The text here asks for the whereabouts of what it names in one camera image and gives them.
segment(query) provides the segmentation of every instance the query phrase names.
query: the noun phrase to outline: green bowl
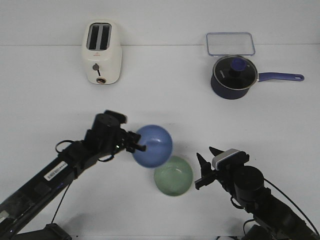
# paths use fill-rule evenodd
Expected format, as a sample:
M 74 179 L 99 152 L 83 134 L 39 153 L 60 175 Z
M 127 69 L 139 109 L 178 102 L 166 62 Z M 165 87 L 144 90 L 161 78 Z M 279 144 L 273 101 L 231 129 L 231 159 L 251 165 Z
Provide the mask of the green bowl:
M 189 190 L 194 175 L 189 163 L 178 157 L 170 159 L 154 170 L 154 181 L 158 189 L 168 196 L 179 196 Z

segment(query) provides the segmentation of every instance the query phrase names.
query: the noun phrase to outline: white wall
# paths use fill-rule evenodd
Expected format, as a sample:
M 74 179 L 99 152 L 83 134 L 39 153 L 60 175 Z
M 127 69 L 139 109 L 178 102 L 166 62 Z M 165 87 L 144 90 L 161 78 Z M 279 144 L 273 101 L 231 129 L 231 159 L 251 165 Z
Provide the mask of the white wall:
M 320 43 L 319 0 L 1 0 L 0 45 L 81 45 L 98 18 L 119 25 L 122 45 L 199 45 L 207 32 Z

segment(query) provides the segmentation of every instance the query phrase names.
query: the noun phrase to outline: black cable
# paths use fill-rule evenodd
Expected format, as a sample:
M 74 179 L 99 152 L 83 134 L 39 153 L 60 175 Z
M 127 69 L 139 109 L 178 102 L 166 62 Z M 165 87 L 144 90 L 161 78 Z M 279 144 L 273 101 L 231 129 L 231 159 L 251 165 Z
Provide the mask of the black cable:
M 63 144 L 63 143 L 70 143 L 70 144 L 73 144 L 75 141 L 72 141 L 72 140 L 63 140 L 63 141 L 60 141 L 58 142 L 56 145 L 55 145 L 55 151 L 59 154 L 61 153 L 62 151 L 59 151 L 57 149 L 57 147 L 60 145 L 60 144 Z
M 110 160 L 114 159 L 115 155 L 111 155 L 109 158 L 105 159 L 105 160 L 100 160 L 98 159 L 99 162 L 103 162 L 103 163 L 106 163 L 106 162 L 109 162 Z
M 275 189 L 277 189 L 283 196 L 285 196 L 286 199 L 288 199 L 290 201 L 290 203 L 292 203 L 296 209 L 299 210 L 299 212 L 305 217 L 305 219 L 309 222 L 309 224 L 313 227 L 314 232 L 319 235 L 319 232 L 317 231 L 315 225 L 313 225 L 313 223 L 310 221 L 310 219 L 307 217 L 307 215 L 294 203 L 294 201 L 292 201 L 283 191 L 281 191 L 276 185 L 274 185 L 272 182 L 268 181 L 267 179 L 264 179 L 268 184 L 270 184 L 272 187 L 274 187 Z
M 68 185 L 68 187 L 67 187 L 66 190 L 64 191 L 64 194 L 63 194 L 63 196 L 62 196 L 62 198 L 61 198 L 61 200 L 60 200 L 60 203 L 59 203 L 59 205 L 58 205 L 58 207 L 57 207 L 57 209 L 56 209 L 56 211 L 55 211 L 55 213 L 54 213 L 54 216 L 53 216 L 53 218 L 52 218 L 51 223 L 54 222 L 55 217 L 56 217 L 56 215 L 57 215 L 57 213 L 58 213 L 58 210 L 59 210 L 59 208 L 60 208 L 60 205 L 61 205 L 61 203 L 62 203 L 62 201 L 63 201 L 63 199 L 64 199 L 64 197 L 65 197 L 65 195 L 66 195 L 66 193 L 67 193 L 67 191 L 68 191 L 68 189 L 69 189 L 69 187 L 70 187 L 70 185 L 71 185 L 71 183 Z
M 244 233 L 244 236 L 247 235 L 246 230 L 245 230 L 246 224 L 248 224 L 248 223 L 250 223 L 250 222 L 253 222 L 253 221 L 255 221 L 255 220 L 254 220 L 254 219 L 250 219 L 250 220 L 247 220 L 247 221 L 244 222 L 244 224 L 243 224 L 243 233 Z

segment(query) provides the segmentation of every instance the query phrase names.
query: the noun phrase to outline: blue bowl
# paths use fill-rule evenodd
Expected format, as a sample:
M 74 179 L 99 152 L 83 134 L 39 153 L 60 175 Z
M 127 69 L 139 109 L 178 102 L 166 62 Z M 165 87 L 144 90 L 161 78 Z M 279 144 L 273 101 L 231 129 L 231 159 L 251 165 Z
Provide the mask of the blue bowl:
M 145 168 L 156 168 L 169 160 L 173 142 L 167 130 L 158 125 L 146 125 L 136 133 L 141 135 L 138 144 L 146 145 L 146 151 L 136 150 L 132 154 L 138 164 Z

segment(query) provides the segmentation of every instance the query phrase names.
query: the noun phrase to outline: plastic container lid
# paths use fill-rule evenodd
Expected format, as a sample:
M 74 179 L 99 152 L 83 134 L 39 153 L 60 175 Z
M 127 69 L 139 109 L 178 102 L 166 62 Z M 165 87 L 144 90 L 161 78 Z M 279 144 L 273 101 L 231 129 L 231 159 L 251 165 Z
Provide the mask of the plastic container lid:
M 206 46 L 208 54 L 214 57 L 253 56 L 256 53 L 249 32 L 209 32 L 206 34 Z

